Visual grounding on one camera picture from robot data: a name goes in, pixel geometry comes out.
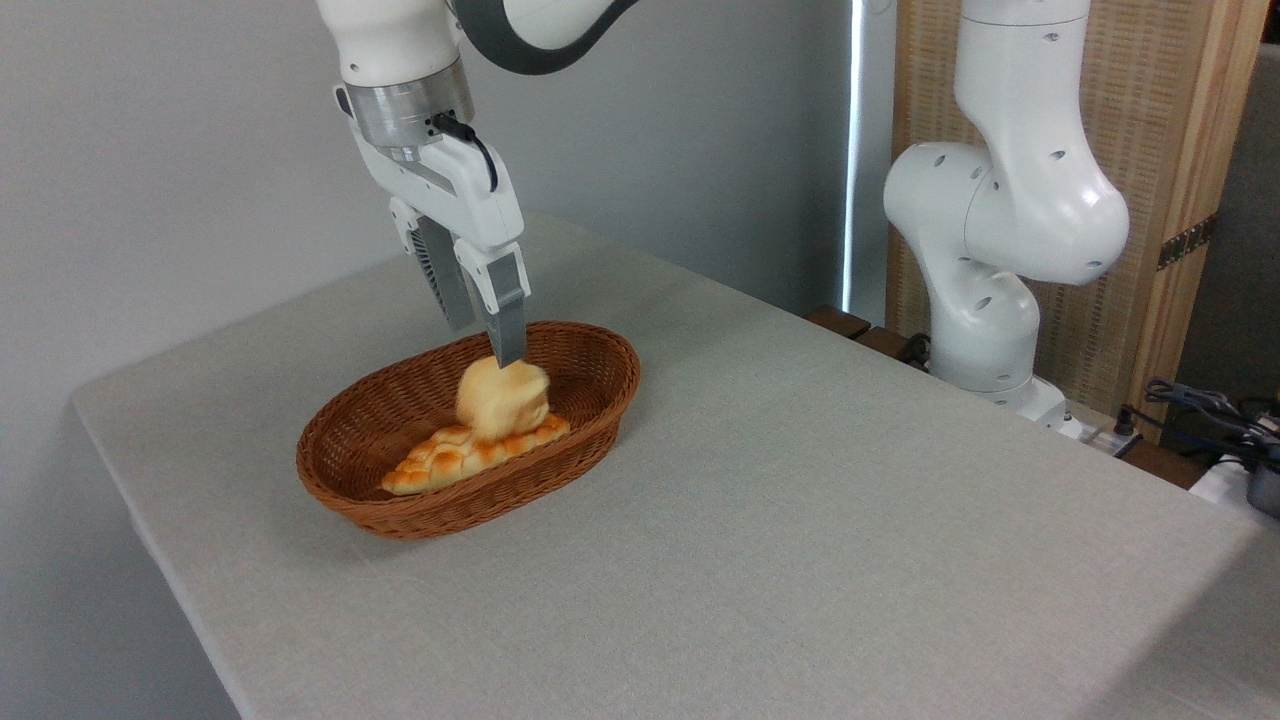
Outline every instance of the black cable bundle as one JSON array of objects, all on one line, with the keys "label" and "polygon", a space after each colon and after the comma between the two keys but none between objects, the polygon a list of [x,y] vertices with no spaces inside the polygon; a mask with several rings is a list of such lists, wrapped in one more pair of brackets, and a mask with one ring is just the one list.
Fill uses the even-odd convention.
[{"label": "black cable bundle", "polygon": [[[1225,395],[1196,389],[1165,378],[1152,378],[1147,383],[1146,400],[1147,402],[1183,407],[1185,413],[1171,419],[1169,423],[1161,423],[1132,405],[1121,405],[1121,415],[1139,418],[1165,430],[1171,437],[1194,445],[1197,451],[1193,455],[1212,451],[1230,456],[1219,460],[1220,462],[1240,462],[1251,473],[1258,468],[1267,468],[1272,473],[1280,473],[1280,432],[1277,432],[1276,425],[1268,424],[1265,416],[1249,418],[1233,405]],[[1192,415],[1226,430],[1228,436],[1224,438],[1207,438],[1174,427],[1181,418]]]}]

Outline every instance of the brown woven basket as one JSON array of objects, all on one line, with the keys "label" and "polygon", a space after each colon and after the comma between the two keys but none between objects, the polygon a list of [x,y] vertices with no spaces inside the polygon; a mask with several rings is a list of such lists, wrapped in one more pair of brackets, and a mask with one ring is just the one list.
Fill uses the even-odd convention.
[{"label": "brown woven basket", "polygon": [[462,372],[490,355],[488,337],[476,334],[383,368],[330,400],[298,439],[302,484],[370,533],[420,539],[479,525],[577,479],[613,446],[640,360],[604,328],[550,322],[527,332],[525,357],[550,377],[550,407],[570,421],[567,436],[435,492],[398,497],[379,487],[410,448],[456,423]]}]

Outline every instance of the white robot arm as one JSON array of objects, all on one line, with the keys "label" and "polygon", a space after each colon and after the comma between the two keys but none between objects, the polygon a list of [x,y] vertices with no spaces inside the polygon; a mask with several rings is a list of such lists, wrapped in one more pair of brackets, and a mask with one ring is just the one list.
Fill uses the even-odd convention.
[{"label": "white robot arm", "polygon": [[543,74],[581,58],[636,0],[317,0],[338,44],[339,108],[374,179],[392,193],[406,251],[417,256],[451,327],[480,295],[494,354],[525,354],[529,277],[524,217],[502,158],[467,126],[466,35],[495,64]]},{"label": "white robot arm", "polygon": [[1088,12],[1089,0],[964,0],[955,94],[987,149],[915,145],[884,184],[929,293],[931,372],[1068,434],[1061,392],[1032,374],[1039,309],[1018,275],[1093,282],[1129,234],[1080,122]]}]

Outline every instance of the table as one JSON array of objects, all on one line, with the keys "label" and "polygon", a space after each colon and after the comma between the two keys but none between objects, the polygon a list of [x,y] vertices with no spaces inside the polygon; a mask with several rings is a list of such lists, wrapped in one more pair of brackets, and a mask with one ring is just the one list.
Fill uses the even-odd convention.
[{"label": "table", "polygon": [[1275,717],[1280,538],[553,218],[530,319],[627,337],[611,455],[401,543],[308,496],[333,395],[452,340],[403,259],[74,405],[246,719]]}]

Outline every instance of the black cable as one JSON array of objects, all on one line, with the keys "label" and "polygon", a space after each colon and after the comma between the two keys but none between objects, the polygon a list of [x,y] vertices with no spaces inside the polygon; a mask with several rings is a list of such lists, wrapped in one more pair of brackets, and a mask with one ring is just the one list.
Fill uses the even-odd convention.
[{"label": "black cable", "polygon": [[[1166,402],[1179,407],[1185,407],[1194,411],[1199,418],[1203,418],[1211,424],[1226,430],[1240,434],[1256,432],[1280,439],[1280,433],[1254,420],[1249,420],[1239,409],[1235,407],[1235,405],[1231,404],[1226,395],[1221,392],[1202,391],[1183,383],[1175,383],[1172,380],[1156,377],[1147,383],[1144,398],[1147,402]],[[1189,413],[1178,415],[1170,420],[1170,425],[1181,420],[1181,418],[1188,414]]]},{"label": "black cable", "polygon": [[1135,418],[1139,418],[1143,421],[1146,421],[1146,423],[1148,423],[1148,424],[1151,424],[1153,427],[1157,427],[1157,428],[1160,428],[1160,429],[1162,429],[1162,430],[1172,434],[1174,437],[1178,437],[1179,439],[1183,439],[1183,441],[1187,441],[1189,443],[1198,445],[1198,446],[1202,446],[1202,447],[1208,447],[1208,448],[1216,450],[1216,451],[1221,452],[1222,455],[1234,455],[1236,457],[1240,457],[1242,460],[1248,460],[1248,461],[1254,462],[1257,465],[1266,465],[1267,468],[1271,468],[1272,470],[1280,473],[1280,462],[1276,462],[1275,460],[1272,460],[1271,456],[1266,451],[1261,451],[1261,452],[1260,451],[1254,451],[1254,447],[1256,447],[1254,443],[1249,443],[1248,439],[1242,441],[1238,445],[1230,445],[1230,443],[1219,442],[1219,441],[1215,441],[1215,439],[1202,438],[1202,437],[1198,437],[1198,436],[1190,436],[1190,434],[1187,434],[1184,432],[1180,432],[1180,430],[1170,427],[1166,423],[1161,423],[1160,420],[1152,418],[1151,415],[1147,415],[1146,413],[1138,410],[1133,405],[1125,404],[1125,405],[1121,405],[1120,407],[1121,407],[1121,410],[1132,413]]},{"label": "black cable", "polygon": [[493,155],[489,154],[489,149],[485,147],[484,142],[480,142],[480,138],[476,136],[475,128],[445,113],[438,113],[434,118],[431,118],[431,123],[444,135],[456,137],[462,142],[470,142],[480,150],[480,154],[484,155],[485,165],[489,168],[489,192],[497,192],[498,167],[494,164]]},{"label": "black cable", "polygon": [[902,350],[897,351],[896,359],[902,363],[919,363],[922,368],[928,366],[929,347],[932,342],[933,341],[928,334],[915,333],[906,340],[906,345],[902,346]]}]

